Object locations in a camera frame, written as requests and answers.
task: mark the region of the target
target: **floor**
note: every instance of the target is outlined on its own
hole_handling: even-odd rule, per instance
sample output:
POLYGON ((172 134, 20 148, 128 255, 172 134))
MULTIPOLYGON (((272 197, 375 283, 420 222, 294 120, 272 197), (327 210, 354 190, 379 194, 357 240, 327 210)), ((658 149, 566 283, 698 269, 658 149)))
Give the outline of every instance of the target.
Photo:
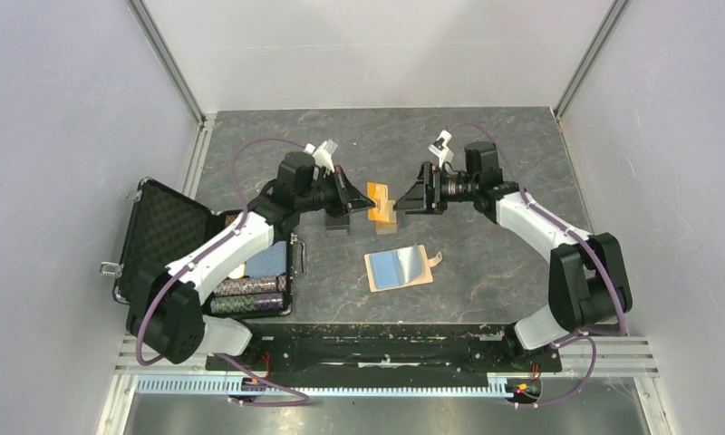
MULTIPOLYGON (((547 379, 545 397, 575 382, 547 379)), ((140 394, 126 434, 647 434, 632 379, 593 379, 570 401, 513 411, 500 399, 317 398, 315 406, 241 409, 223 397, 140 394)))
MULTIPOLYGON (((221 112, 196 198, 213 209, 238 208, 232 151, 264 136, 313 144, 333 139, 339 144, 333 160, 356 187, 364 191, 368 181, 384 183, 398 198, 415 181, 420 164, 433 157, 427 146, 459 121, 488 125, 534 198, 576 227, 587 227, 566 148, 548 108, 221 112)), ((464 166, 464 145, 482 139, 469 127, 459 130, 450 143, 454 166, 464 166)), ((289 150, 265 143, 242 154, 237 174, 249 198, 276 175, 289 150)), ((546 303, 548 259, 469 203, 452 204, 443 216, 399 219, 397 234, 376 236, 365 213, 353 215, 350 235, 335 237, 325 231, 322 212, 302 215, 297 233, 308 245, 308 270, 295 279, 292 313, 266 321, 507 324, 546 303), (363 256, 412 245, 424 245, 429 256, 442 252, 442 263, 432 270, 434 282, 371 293, 363 256)))

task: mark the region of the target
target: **gray wall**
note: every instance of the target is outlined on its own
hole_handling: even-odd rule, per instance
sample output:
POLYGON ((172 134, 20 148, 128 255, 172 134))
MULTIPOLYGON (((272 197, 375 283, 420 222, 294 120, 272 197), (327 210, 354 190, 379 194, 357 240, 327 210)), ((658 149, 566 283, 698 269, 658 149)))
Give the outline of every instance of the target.
POLYGON ((725 1, 634 1, 565 116, 683 434, 725 433, 725 1))
POLYGON ((550 106, 611 0, 146 0, 205 111, 550 106))
POLYGON ((0 0, 0 433, 93 433, 124 334, 99 262, 195 126, 126 2, 0 0))

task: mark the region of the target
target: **cable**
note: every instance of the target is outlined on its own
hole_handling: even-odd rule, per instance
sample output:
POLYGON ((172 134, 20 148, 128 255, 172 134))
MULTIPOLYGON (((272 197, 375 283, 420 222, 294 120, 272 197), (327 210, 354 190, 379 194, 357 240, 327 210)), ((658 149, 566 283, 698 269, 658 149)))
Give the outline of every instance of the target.
POLYGON ((297 401, 241 401, 240 404, 242 406, 252 406, 255 408, 275 408, 275 407, 281 407, 281 406, 300 406, 305 405, 309 403, 309 396, 306 394, 296 391, 292 388, 284 387, 282 385, 277 385, 274 382, 268 381, 257 374, 249 371, 247 367, 240 362, 237 361, 237 359, 231 355, 227 355, 226 353, 214 353, 215 356, 218 358, 221 358, 222 360, 226 361, 227 363, 234 366, 236 369, 240 370, 244 374, 250 376, 251 378, 257 380, 259 384, 263 383, 264 385, 267 385, 269 387, 272 387, 276 390, 279 390, 281 392, 287 392, 289 394, 293 394, 294 396, 298 396, 300 399, 297 401))
MULTIPOLYGON (((229 231, 226 233, 222 238, 220 238, 216 243, 209 246, 208 249, 205 249, 201 253, 199 253, 198 256, 193 258, 191 260, 191 264, 197 264, 199 263, 203 258, 208 256, 211 252, 215 251, 220 247, 221 245, 225 244, 229 239, 234 237, 237 233, 239 233, 240 228, 242 228, 246 221, 247 221, 247 201, 245 198, 245 191, 243 190, 240 183, 237 181, 237 174, 235 172, 235 163, 237 163, 237 158, 240 156, 240 153, 242 153, 243 150, 246 148, 255 145, 257 143, 261 142, 267 142, 267 141, 277 141, 277 142, 283 142, 288 143, 291 145, 295 145, 296 147, 299 147, 303 149, 305 146, 302 145, 297 140, 292 140, 288 138, 261 138, 261 139, 254 139, 249 142, 247 142, 245 145, 240 147, 239 150, 234 154, 232 157, 232 179, 235 183, 235 190, 237 191, 237 195, 240 198, 240 203, 242 204, 242 211, 240 212, 241 218, 237 222, 237 225, 234 228, 234 231, 229 231)), ((146 330, 149 327, 149 321, 151 317, 154 315, 154 312, 157 311, 157 307, 160 306, 160 302, 162 301, 162 298, 165 297, 165 295, 168 293, 170 288, 178 282, 178 280, 184 276, 189 271, 189 265, 183 266, 174 276, 172 276, 168 282, 165 283, 165 285, 162 286, 162 288, 157 292, 157 295, 154 296, 154 299, 152 299, 151 304, 149 305, 149 308, 147 309, 146 313, 144 314, 144 318, 141 320, 141 325, 139 326, 139 333, 136 334, 136 360, 139 362, 140 365, 152 365, 153 363, 156 363, 157 361, 162 359, 161 355, 158 355, 151 360, 145 360, 143 355, 143 344, 144 344, 144 337, 146 336, 146 330)))
POLYGON ((556 398, 556 399, 550 399, 548 401, 541 401, 538 403, 515 403, 515 409, 517 408, 540 408, 542 406, 549 406, 549 405, 555 405, 560 403, 561 401, 566 401, 570 399, 573 396, 576 396, 586 385, 587 381, 589 381, 589 378, 592 377, 592 371, 595 369, 595 363, 597 362, 597 345, 595 344, 595 340, 592 339, 589 335, 582 335, 580 337, 576 337, 573 342, 577 342, 579 340, 587 340, 592 345, 592 361, 589 362, 589 368, 586 369, 586 374, 584 375, 584 378, 576 385, 576 388, 569 391, 568 393, 556 398))
MULTIPOLYGON (((481 131, 483 134, 485 134, 488 137, 488 140, 491 142, 496 142, 493 139, 493 135, 490 133, 488 128, 482 124, 477 124, 475 122, 459 122, 458 124, 455 124, 451 127, 448 127, 447 131, 448 133, 453 133, 454 130, 458 129, 459 127, 464 126, 470 126, 474 127, 475 129, 481 131)), ((586 243, 586 240, 582 239, 576 232, 566 225, 564 225, 562 222, 560 222, 560 219, 552 216, 551 214, 544 211, 543 208, 541 208, 538 204, 535 202, 531 202, 530 197, 527 194, 526 189, 523 187, 521 183, 521 178, 517 175, 517 171, 515 169, 515 165, 512 164, 512 161, 508 159, 507 155, 504 153, 504 151, 497 145, 496 150, 498 152, 498 155, 501 156, 501 159, 504 160, 505 166, 509 170, 509 172, 512 173, 512 179, 517 182, 517 185, 520 188, 520 196, 523 199, 523 202, 526 203, 526 206, 530 207, 535 213, 537 213, 540 217, 554 225, 555 227, 559 228, 561 231, 564 231, 566 234, 568 234, 570 237, 572 237, 576 243, 579 244, 579 246, 586 252, 586 254, 589 256, 589 258, 594 263, 595 267, 597 268, 597 273, 600 275, 601 278, 603 278, 603 282, 605 283, 605 287, 608 289, 608 294, 611 296, 611 302, 614 304, 614 310, 616 311, 616 325, 609 326, 608 328, 601 328, 601 327, 592 327, 592 328, 585 328, 585 331, 592 332, 594 334, 607 334, 607 335, 616 335, 616 336, 624 336, 626 335, 626 317, 624 315, 624 310, 622 308, 621 301, 619 300, 618 292, 616 292, 616 288, 614 287, 613 281, 611 281, 611 277, 608 275, 608 271, 605 270, 605 266, 603 266, 603 263, 600 261, 600 259, 597 257, 597 254, 595 251, 586 243)), ((560 344, 563 341, 570 340, 571 338, 577 337, 580 334, 580 332, 576 331, 574 333, 571 333, 567 335, 566 337, 563 337, 553 343, 556 344, 557 347, 562 347, 562 344, 560 344)))

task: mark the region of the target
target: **gray stone surface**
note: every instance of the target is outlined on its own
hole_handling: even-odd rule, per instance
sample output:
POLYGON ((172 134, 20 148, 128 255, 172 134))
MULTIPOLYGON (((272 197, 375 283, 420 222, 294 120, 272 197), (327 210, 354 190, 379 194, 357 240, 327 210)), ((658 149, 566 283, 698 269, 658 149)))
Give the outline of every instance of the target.
MULTIPOLYGON (((577 227, 586 227, 565 146, 546 108, 360 109, 324 111, 230 111, 218 115, 199 182, 197 200, 214 209, 238 208, 231 178, 233 150, 246 140, 287 136, 339 144, 341 164, 363 192, 368 181, 401 196, 440 131, 459 121, 488 125, 497 144, 517 165, 538 202, 577 227)), ((463 147, 484 139, 465 127, 450 143, 454 164, 464 166, 463 147)), ((252 198, 276 175, 289 145, 264 143, 243 152, 237 175, 252 198)), ((297 229, 308 245, 308 270, 294 286, 294 310, 268 322, 451 322, 505 324, 546 303, 548 265, 511 232, 495 226, 469 203, 452 204, 443 216, 399 216, 397 234, 376 236, 366 214, 352 215, 350 236, 324 231, 322 212, 305 214, 297 229), (443 260, 434 282, 372 294, 363 256, 424 245, 443 260)))

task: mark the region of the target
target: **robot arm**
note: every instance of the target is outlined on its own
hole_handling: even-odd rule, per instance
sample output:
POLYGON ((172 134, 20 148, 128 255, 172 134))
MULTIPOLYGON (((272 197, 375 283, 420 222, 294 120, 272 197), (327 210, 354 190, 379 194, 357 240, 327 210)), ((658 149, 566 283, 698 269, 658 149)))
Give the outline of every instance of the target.
POLYGON ((449 172, 453 153, 450 134, 443 131, 430 151, 440 165, 421 165, 414 186, 395 204, 407 214, 441 215, 449 202, 472 202, 494 223, 509 229, 549 262, 548 304, 529 317, 507 327, 504 341, 511 356, 532 353, 580 328, 615 315, 608 289, 600 276, 587 276, 595 265, 575 238, 594 250, 619 296, 622 308, 632 308, 632 295, 621 248, 608 233, 592 235, 573 227, 539 206, 517 183, 504 181, 496 145, 475 142, 464 149, 467 170, 449 172))
POLYGON ((307 145, 304 152, 290 152, 280 163, 277 177, 269 181, 248 205, 247 220, 224 228, 194 252, 164 268, 141 270, 140 285, 130 300, 127 328, 138 336, 150 304, 161 288, 176 277, 150 317, 144 343, 172 363, 181 363, 194 352, 239 355, 250 340, 250 331, 232 319, 203 315, 202 305, 213 289, 252 255, 284 240, 298 225, 302 213, 324 209, 338 217, 374 207, 355 188, 331 155, 335 143, 307 145))

